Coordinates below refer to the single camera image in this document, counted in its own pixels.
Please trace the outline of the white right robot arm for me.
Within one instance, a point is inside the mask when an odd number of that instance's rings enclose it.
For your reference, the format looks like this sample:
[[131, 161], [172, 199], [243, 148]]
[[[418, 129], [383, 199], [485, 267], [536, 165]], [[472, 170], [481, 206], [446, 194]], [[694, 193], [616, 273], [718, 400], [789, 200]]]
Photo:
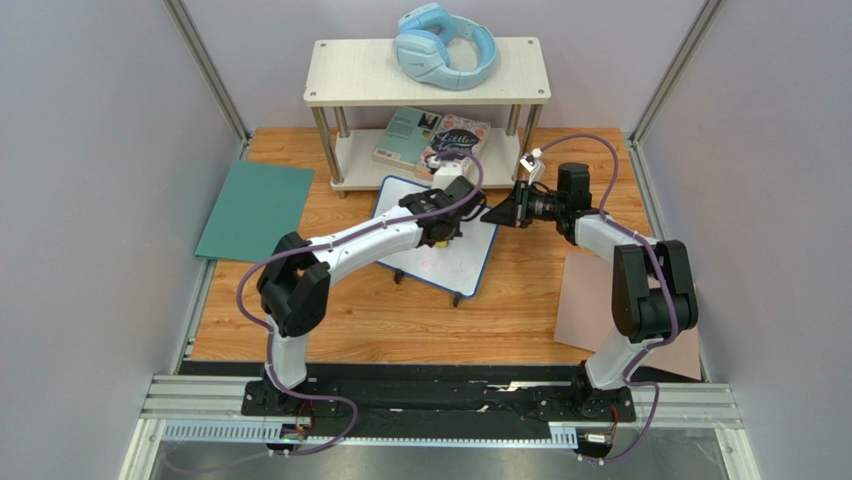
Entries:
[[697, 298], [685, 245], [644, 237], [602, 208], [594, 208], [585, 164], [561, 164], [554, 189], [517, 181], [509, 196], [480, 219], [512, 228], [552, 222], [571, 244], [611, 264], [614, 327], [572, 380], [570, 406], [581, 418], [597, 419], [609, 413], [625, 400], [631, 377], [644, 359], [697, 324]]

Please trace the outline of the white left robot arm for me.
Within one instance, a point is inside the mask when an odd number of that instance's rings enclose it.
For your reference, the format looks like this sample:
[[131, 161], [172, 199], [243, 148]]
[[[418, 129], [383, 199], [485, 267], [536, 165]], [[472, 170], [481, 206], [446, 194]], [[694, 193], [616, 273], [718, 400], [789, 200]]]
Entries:
[[431, 248], [452, 240], [461, 225], [485, 207], [485, 194], [463, 176], [444, 188], [409, 193], [396, 205], [349, 229], [304, 239], [283, 236], [273, 254], [240, 280], [255, 277], [264, 313], [257, 317], [244, 303], [238, 309], [267, 334], [263, 375], [245, 387], [241, 412], [248, 416], [288, 415], [312, 402], [336, 404], [341, 397], [301, 391], [307, 379], [310, 333], [326, 316], [331, 288], [364, 266], [387, 256]]

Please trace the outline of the blue framed whiteboard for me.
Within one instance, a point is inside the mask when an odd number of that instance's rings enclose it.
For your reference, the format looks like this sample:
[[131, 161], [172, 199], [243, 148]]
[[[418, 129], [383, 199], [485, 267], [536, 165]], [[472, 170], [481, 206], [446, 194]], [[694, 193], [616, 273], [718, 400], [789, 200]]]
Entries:
[[[446, 190], [432, 189], [388, 176], [381, 184], [373, 215], [377, 217], [396, 206], [411, 207], [415, 213], [415, 201], [424, 192], [452, 192], [466, 196], [473, 187], [454, 182]], [[421, 246], [386, 256], [378, 263], [394, 271], [396, 283], [411, 277], [452, 293], [452, 305], [457, 306], [462, 299], [477, 293], [496, 240], [497, 227], [479, 220], [487, 211], [483, 193], [483, 211], [472, 221], [461, 224], [461, 236], [450, 240], [449, 247]]]

